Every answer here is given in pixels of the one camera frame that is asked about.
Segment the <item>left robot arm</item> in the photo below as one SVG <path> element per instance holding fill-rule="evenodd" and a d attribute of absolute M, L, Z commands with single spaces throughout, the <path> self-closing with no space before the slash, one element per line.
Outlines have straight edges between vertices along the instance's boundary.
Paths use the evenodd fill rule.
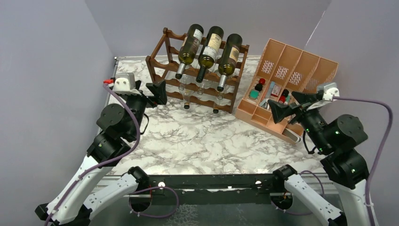
<path fill-rule="evenodd" d="M 149 176 L 140 167 L 131 167 L 126 174 L 106 188 L 94 192 L 98 182 L 125 156 L 135 150 L 144 131 L 140 129 L 146 108 L 167 103 L 166 82 L 147 83 L 151 92 L 140 90 L 140 81 L 111 78 L 103 87 L 117 103 L 107 105 L 96 121 L 100 132 L 89 146 L 73 178 L 51 202 L 35 209 L 45 225 L 87 226 L 96 214 L 129 193 L 143 193 L 150 187 Z"/>

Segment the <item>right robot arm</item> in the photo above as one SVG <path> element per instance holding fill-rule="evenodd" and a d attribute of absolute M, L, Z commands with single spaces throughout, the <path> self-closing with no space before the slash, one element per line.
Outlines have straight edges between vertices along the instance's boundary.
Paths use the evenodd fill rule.
<path fill-rule="evenodd" d="M 293 104 L 268 101 L 273 121 L 278 123 L 292 116 L 291 123 L 302 126 L 319 154 L 324 155 L 321 164 L 340 195 L 343 211 L 334 211 L 314 190 L 305 188 L 301 177 L 289 166 L 275 171 L 272 187 L 279 192 L 287 188 L 326 226 L 376 226 L 369 185 L 372 173 L 355 150 L 368 138 L 362 123 L 350 114 L 340 115 L 329 123 L 321 116 L 320 107 L 340 99 L 337 89 L 292 94 L 296 99 Z"/>

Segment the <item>green wine bottle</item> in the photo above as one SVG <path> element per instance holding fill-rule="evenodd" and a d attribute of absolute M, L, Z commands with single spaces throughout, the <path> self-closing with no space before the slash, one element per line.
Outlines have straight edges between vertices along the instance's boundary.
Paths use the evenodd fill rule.
<path fill-rule="evenodd" d="M 180 63 L 175 74 L 176 79 L 181 79 L 186 66 L 190 65 L 194 61 L 203 38 L 203 33 L 204 29 L 201 25 L 192 24 L 190 26 L 184 42 L 179 50 L 178 60 Z"/>
<path fill-rule="evenodd" d="M 228 36 L 218 66 L 218 72 L 220 74 L 219 83 L 216 88 L 218 92 L 224 90 L 228 78 L 234 73 L 240 54 L 241 44 L 242 37 L 239 34 L 232 33 Z"/>
<path fill-rule="evenodd" d="M 206 71 L 214 65 L 220 45 L 223 40 L 223 36 L 224 31 L 221 27 L 212 26 L 209 29 L 206 37 L 206 42 L 203 45 L 203 48 L 198 58 L 200 69 L 196 77 L 196 82 L 202 83 Z"/>

